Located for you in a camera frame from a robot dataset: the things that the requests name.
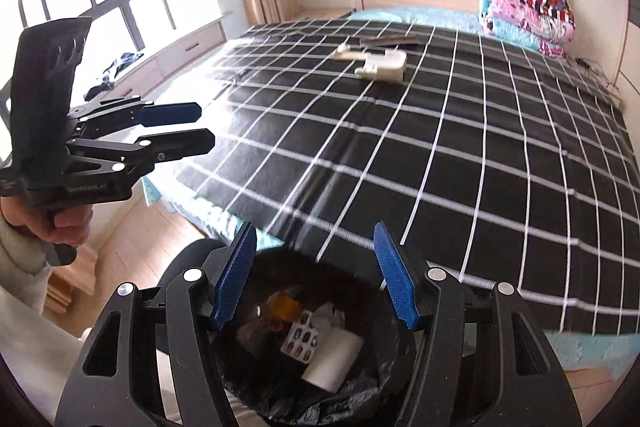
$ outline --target blue gripper pad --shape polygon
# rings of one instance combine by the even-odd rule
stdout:
[[[234,251],[218,280],[214,293],[214,314],[211,323],[218,330],[233,318],[244,283],[249,276],[257,246],[255,227],[249,227],[237,243],[234,240],[231,247],[234,245]]]
[[[145,105],[134,120],[134,124],[144,127],[192,123],[202,116],[202,108],[197,102]]]
[[[373,249],[385,277],[386,288],[391,295],[396,315],[410,330],[417,328],[420,315],[415,303],[414,284],[398,248],[381,221],[376,223],[373,230]]]

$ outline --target stack of bedding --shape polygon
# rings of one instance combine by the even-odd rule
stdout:
[[[555,58],[575,31],[567,0],[480,0],[479,20],[486,35]]]

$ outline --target wooden floor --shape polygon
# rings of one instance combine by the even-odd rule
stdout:
[[[79,337],[93,326],[120,283],[131,281],[140,288],[155,286],[180,250],[201,237],[202,233],[191,223],[167,211],[162,203],[146,206],[140,200],[98,253],[94,295],[78,293],[66,315],[52,316],[52,320]],[[600,412],[624,379],[612,381],[609,369],[568,371],[566,375],[584,425]]]

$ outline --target black grid sheet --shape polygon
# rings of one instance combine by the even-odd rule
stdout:
[[[401,85],[328,58],[403,34],[428,43],[400,46]],[[180,89],[216,147],[175,166],[202,197],[375,285],[382,220],[425,269],[512,283],[543,328],[638,332],[638,166],[600,84],[494,39],[344,19],[252,28],[206,71]]]

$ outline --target white paper roll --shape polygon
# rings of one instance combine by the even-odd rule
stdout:
[[[355,362],[364,339],[351,331],[332,327],[327,338],[321,342],[302,379],[335,393]]]

